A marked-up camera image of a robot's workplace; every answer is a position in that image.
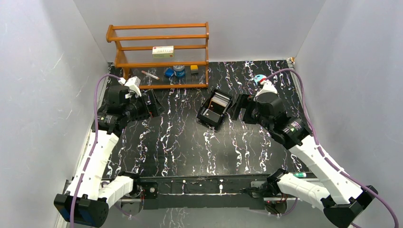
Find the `black card storage box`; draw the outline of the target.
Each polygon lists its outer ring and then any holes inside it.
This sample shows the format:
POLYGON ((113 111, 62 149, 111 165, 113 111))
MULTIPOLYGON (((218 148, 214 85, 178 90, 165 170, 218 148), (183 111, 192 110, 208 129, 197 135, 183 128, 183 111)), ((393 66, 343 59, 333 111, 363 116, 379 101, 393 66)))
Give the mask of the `black card storage box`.
POLYGON ((232 101, 232 95, 215 88, 211 91, 209 97, 200 106, 196 117, 202 124, 217 130, 223 122, 225 113, 231 107, 232 101), (215 93, 222 94, 223 96, 230 99, 230 103, 227 105, 227 107, 224 108, 220 105, 210 107, 210 101, 215 93))

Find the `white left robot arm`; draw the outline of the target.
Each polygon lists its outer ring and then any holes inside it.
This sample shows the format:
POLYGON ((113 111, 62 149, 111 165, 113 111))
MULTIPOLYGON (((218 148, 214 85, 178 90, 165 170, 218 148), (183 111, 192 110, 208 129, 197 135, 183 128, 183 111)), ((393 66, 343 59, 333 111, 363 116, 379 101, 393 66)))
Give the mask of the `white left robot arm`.
POLYGON ((153 90, 138 95, 119 85, 108 90, 107 101, 96 111, 92 143, 66 192, 56 195, 54 206, 66 222, 99 228, 120 199, 156 198, 157 183, 141 180, 138 173, 121 171, 110 180, 104 180, 103 173, 124 129, 132 122, 160 116, 164 108, 153 90))

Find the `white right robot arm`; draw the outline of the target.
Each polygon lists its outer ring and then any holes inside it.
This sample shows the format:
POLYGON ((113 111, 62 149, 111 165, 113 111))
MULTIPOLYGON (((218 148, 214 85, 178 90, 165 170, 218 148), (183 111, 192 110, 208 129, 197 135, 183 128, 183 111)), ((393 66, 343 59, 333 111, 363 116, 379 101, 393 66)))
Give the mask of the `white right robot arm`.
POLYGON ((253 196, 282 194, 295 196, 323 211, 338 228, 348 228, 369 206, 376 191, 371 185, 361 187, 342 175, 328 161, 330 157, 316 144, 310 128, 299 118, 287 115, 282 99, 273 92, 258 96, 241 94, 230 108, 232 120, 245 109, 243 122, 258 124, 271 138, 297 156, 319 179, 316 185, 300 179, 285 169, 278 169, 259 187, 248 191, 253 196))

